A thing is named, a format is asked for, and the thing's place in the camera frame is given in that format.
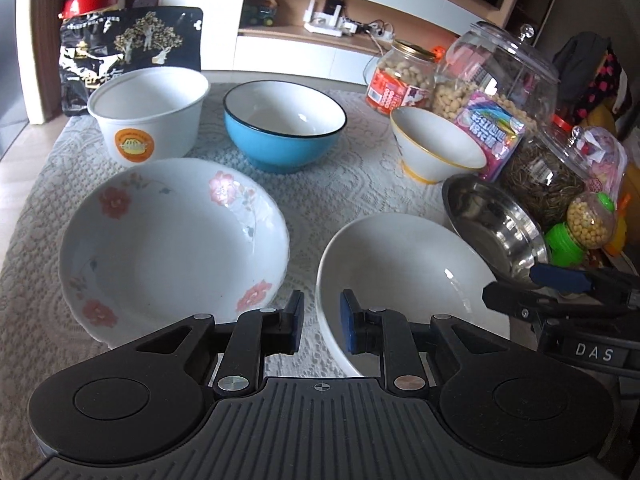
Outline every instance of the stainless steel bowl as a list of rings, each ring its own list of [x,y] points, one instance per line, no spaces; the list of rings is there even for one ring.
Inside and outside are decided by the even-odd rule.
[[[476,176],[456,175],[445,181],[442,199],[454,231],[499,279],[539,288],[529,269],[548,263],[545,237],[511,196]]]

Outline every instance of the toy tractor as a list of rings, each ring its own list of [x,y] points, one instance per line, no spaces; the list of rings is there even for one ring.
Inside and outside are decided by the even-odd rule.
[[[258,4],[246,3],[242,6],[241,27],[263,25],[271,27],[274,22],[278,3],[276,0],[261,0]]]

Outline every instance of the red label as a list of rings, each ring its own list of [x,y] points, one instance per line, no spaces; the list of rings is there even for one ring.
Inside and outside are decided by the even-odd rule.
[[[380,113],[389,115],[391,110],[399,106],[423,107],[427,104],[428,96],[426,90],[409,86],[377,68],[367,89],[366,100]]]

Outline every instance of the floral plate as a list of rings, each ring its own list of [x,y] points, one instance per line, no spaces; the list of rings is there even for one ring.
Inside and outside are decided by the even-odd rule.
[[[124,171],[73,215],[60,280],[78,322],[114,348],[196,313],[235,321],[269,304],[289,261],[273,199],[215,162],[174,158]]]

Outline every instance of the white lace tablecloth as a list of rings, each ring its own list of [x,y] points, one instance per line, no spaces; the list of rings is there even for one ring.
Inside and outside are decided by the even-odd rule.
[[[215,85],[207,98],[196,147],[189,156],[215,160],[250,176],[274,197],[290,233],[287,278],[276,298],[306,296],[300,352],[274,356],[268,374],[340,376],[318,329],[316,273],[324,248],[345,224],[384,211],[444,220],[440,186],[402,174],[388,119],[360,94],[329,92],[348,115],[339,142],[319,163],[292,175],[252,168],[223,125],[222,97],[232,85]],[[108,157],[94,119],[73,118],[31,190],[0,274],[0,478],[17,480],[41,455],[31,435],[27,404],[34,388],[58,370],[104,352],[75,322],[58,281],[58,249],[80,201],[122,168]]]

